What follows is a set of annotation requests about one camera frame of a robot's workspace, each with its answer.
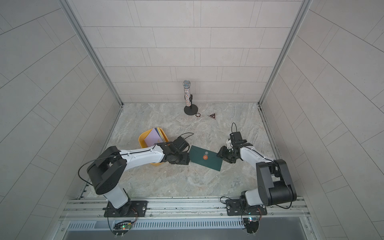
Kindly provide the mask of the dark green envelope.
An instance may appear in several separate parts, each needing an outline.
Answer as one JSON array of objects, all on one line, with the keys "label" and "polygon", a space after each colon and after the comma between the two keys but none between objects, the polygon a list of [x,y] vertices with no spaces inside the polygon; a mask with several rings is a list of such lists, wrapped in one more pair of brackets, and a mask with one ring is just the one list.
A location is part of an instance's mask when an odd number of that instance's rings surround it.
[{"label": "dark green envelope", "polygon": [[217,153],[196,146],[191,146],[189,155],[192,163],[218,172],[221,171],[223,160],[217,156]]}]

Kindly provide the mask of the purple envelope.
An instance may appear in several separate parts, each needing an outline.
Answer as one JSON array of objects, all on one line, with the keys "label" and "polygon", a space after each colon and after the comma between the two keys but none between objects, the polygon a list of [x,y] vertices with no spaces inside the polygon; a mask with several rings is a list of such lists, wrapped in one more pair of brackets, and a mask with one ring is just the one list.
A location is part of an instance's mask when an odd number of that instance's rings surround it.
[{"label": "purple envelope", "polygon": [[163,143],[163,140],[159,136],[156,128],[153,128],[149,131],[149,134],[144,138],[144,141],[148,147],[154,146],[158,143]]}]

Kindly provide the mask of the yellow storage tray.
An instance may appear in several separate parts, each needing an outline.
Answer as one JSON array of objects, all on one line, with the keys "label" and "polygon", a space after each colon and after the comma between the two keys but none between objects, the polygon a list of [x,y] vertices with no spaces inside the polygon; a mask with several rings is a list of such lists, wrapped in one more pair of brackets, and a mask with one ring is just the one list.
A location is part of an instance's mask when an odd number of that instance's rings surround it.
[{"label": "yellow storage tray", "polygon": [[141,148],[147,148],[153,146],[156,143],[155,140],[159,143],[160,139],[164,143],[169,141],[163,129],[157,127],[142,133],[139,136],[139,144]]}]

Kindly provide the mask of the yellow envelope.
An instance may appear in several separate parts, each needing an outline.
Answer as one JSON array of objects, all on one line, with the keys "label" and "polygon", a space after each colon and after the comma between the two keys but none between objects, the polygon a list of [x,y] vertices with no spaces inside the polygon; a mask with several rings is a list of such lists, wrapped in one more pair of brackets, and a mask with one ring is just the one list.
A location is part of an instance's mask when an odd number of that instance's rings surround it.
[{"label": "yellow envelope", "polygon": [[166,134],[164,133],[164,131],[161,129],[161,128],[156,128],[157,131],[158,131],[158,134],[159,136],[161,137],[161,139],[163,140],[164,143],[168,142],[168,137],[166,136]]}]

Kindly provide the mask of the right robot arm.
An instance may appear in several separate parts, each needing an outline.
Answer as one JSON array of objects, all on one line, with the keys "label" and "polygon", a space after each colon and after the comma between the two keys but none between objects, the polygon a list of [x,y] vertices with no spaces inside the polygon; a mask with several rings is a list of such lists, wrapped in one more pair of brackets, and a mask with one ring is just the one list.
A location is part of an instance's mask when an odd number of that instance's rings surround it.
[{"label": "right robot arm", "polygon": [[217,154],[227,163],[237,160],[249,163],[257,171],[257,188],[241,193],[242,207],[278,206],[293,203],[297,200],[297,192],[287,163],[273,160],[259,153],[255,147],[242,138],[240,132],[233,132],[227,145],[221,147]]}]

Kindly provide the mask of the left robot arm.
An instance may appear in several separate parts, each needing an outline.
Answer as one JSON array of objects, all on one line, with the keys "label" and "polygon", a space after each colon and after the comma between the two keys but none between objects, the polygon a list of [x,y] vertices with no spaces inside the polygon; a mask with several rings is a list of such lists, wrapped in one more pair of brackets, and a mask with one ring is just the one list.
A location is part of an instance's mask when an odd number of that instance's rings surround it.
[{"label": "left robot arm", "polygon": [[189,149],[190,144],[181,136],[172,142],[156,143],[143,149],[119,150],[112,146],[91,161],[87,174],[96,194],[103,195],[118,210],[130,201],[119,184],[125,171],[146,164],[188,165]]}]

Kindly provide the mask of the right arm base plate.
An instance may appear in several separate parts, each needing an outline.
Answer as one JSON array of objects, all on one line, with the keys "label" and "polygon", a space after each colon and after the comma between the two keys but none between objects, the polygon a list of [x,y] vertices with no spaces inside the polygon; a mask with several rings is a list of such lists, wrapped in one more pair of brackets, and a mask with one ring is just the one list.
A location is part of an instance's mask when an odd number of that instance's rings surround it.
[{"label": "right arm base plate", "polygon": [[244,201],[226,199],[224,201],[228,216],[266,216],[268,214],[264,205],[248,206]]}]

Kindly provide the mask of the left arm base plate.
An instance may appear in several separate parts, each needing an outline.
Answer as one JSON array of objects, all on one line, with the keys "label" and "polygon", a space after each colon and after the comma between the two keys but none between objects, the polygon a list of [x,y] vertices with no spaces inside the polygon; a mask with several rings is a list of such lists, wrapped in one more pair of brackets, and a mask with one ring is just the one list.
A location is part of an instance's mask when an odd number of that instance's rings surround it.
[{"label": "left arm base plate", "polygon": [[105,211],[105,218],[129,218],[144,217],[147,211],[148,201],[128,201],[121,208],[116,209],[111,202],[108,202]]}]

